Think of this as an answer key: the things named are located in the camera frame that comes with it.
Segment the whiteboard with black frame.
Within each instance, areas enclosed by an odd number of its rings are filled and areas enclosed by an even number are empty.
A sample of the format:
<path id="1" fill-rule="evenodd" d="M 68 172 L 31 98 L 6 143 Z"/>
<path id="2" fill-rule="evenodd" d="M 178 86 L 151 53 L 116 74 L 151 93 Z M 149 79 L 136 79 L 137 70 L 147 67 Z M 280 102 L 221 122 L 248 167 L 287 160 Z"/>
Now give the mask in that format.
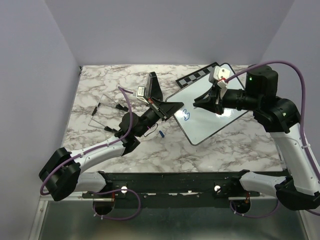
<path id="1" fill-rule="evenodd" d="M 205 109 L 194 107 L 194 99 L 208 91 L 211 86 L 212 84 L 209 82 L 209 75 L 207 74 L 166 98 L 167 102 L 184 103 L 173 117 L 193 146 L 204 142 L 248 112 L 247 110 L 239 111 L 225 108 L 223 114 L 218 115 Z"/>

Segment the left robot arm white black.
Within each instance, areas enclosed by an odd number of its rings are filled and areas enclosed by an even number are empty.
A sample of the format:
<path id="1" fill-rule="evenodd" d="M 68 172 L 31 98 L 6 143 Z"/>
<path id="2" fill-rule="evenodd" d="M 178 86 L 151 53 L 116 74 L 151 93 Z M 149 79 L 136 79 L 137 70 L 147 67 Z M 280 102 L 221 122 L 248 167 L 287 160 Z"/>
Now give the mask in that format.
<path id="1" fill-rule="evenodd" d="M 133 113 L 132 107 L 122 117 L 119 129 L 112 129 L 112 137 L 91 147 L 78 150 L 58 148 L 39 172 L 42 181 L 40 194 L 50 195 L 58 202 L 73 192 L 95 192 L 104 198 L 110 194 L 111 185 L 102 172 L 87 170 L 113 158 L 131 153 L 139 144 L 139 138 L 157 124 L 172 117 L 184 104 L 166 102 L 155 72 L 147 75 L 146 86 L 138 87 L 136 98 L 148 109 L 141 116 Z"/>

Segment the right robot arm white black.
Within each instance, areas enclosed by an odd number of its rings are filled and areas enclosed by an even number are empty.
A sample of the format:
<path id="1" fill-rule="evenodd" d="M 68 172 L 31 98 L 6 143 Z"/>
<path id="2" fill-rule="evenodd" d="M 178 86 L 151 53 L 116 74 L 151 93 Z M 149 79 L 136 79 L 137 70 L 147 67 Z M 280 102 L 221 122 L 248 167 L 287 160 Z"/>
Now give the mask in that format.
<path id="1" fill-rule="evenodd" d="M 251 111 L 273 138 L 289 175 L 242 170 L 230 183 L 230 191 L 236 196 L 259 192 L 277 198 L 289 210 L 314 213 L 320 205 L 320 167 L 305 137 L 304 109 L 277 96 L 279 75 L 270 62 L 251 65 L 243 73 L 244 89 L 230 89 L 230 77 L 212 73 L 211 88 L 195 98 L 193 106 L 218 115 L 225 109 Z"/>

